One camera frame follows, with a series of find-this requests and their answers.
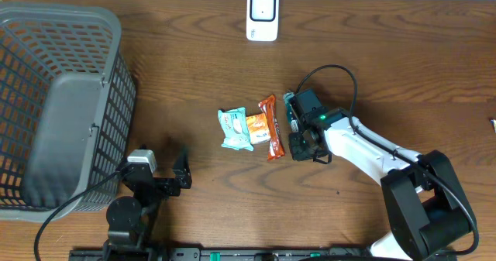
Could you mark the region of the orange snack bar wrapper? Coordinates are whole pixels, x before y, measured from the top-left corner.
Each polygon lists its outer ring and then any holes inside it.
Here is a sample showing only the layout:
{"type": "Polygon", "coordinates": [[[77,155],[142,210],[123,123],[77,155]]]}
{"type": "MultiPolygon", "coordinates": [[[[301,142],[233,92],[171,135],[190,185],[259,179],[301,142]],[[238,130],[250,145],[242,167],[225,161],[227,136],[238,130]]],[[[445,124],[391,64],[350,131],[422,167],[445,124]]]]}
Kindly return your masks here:
{"type": "Polygon", "coordinates": [[[270,134],[268,161],[285,156],[284,147],[281,142],[280,129],[276,118],[275,105],[276,98],[273,94],[258,104],[260,110],[265,114],[270,134]]]}

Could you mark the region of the teal Listerine mouthwash bottle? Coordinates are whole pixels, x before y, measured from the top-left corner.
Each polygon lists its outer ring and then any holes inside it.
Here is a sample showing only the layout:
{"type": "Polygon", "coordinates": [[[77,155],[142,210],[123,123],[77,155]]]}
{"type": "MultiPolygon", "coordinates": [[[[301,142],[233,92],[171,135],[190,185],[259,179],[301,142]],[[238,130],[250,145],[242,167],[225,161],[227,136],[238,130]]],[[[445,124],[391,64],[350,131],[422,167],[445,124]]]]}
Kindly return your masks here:
{"type": "Polygon", "coordinates": [[[298,120],[293,112],[293,108],[291,106],[291,99],[295,96],[295,94],[292,91],[287,91],[284,96],[284,104],[286,108],[286,116],[288,123],[291,127],[292,132],[298,132],[298,120]]]}

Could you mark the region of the small orange snack packet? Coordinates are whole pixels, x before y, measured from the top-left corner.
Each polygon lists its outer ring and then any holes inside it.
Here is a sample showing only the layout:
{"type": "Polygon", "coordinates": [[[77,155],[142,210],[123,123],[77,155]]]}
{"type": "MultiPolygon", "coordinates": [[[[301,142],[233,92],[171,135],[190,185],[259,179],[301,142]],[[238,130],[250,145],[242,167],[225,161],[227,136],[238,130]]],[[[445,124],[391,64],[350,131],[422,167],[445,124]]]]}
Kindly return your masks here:
{"type": "Polygon", "coordinates": [[[265,143],[270,140],[270,130],[264,113],[248,116],[246,118],[246,124],[252,145],[265,143]]]}

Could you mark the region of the mint green wipes pack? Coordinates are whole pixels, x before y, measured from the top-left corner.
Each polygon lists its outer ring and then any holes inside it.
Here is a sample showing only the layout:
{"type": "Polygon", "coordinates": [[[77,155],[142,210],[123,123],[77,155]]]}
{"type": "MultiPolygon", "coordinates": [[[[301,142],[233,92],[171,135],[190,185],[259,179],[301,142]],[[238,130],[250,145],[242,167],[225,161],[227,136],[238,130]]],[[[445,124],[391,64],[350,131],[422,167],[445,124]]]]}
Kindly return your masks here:
{"type": "Polygon", "coordinates": [[[218,110],[218,119],[225,138],[221,147],[253,151],[250,132],[246,122],[246,109],[235,108],[228,111],[218,110]]]}

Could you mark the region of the yellow chips bag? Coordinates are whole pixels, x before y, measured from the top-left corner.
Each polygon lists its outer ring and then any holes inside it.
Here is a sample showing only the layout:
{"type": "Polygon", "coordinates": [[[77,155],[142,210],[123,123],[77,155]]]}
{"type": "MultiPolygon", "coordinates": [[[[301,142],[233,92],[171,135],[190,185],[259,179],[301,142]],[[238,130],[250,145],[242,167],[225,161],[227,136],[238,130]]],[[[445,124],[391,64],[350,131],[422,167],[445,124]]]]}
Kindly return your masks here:
{"type": "Polygon", "coordinates": [[[491,127],[496,132],[496,119],[492,118],[490,119],[491,127]]]}

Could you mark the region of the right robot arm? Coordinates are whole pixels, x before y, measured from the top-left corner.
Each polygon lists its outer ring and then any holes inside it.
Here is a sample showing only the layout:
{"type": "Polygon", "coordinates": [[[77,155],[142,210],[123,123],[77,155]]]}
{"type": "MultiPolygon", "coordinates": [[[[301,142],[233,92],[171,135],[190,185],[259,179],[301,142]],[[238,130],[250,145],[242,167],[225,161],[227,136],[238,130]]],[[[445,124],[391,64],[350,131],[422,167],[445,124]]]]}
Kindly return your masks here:
{"type": "Polygon", "coordinates": [[[390,232],[369,248],[376,258],[455,259],[448,247],[477,221],[447,156],[405,149],[342,109],[327,109],[313,90],[284,95],[291,156],[329,164],[341,157],[381,186],[390,232]]]}

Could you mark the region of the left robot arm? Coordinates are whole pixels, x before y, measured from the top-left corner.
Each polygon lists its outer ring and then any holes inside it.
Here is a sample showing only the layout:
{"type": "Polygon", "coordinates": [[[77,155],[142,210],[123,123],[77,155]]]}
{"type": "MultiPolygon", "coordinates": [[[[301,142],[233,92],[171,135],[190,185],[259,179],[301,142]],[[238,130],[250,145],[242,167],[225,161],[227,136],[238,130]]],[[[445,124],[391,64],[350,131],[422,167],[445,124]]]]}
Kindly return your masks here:
{"type": "Polygon", "coordinates": [[[155,177],[157,162],[153,151],[136,149],[116,169],[119,181],[132,191],[116,198],[108,207],[108,241],[104,260],[166,260],[167,250],[150,240],[160,206],[178,197],[192,185],[188,151],[183,149],[172,170],[173,178],[155,177]]]}

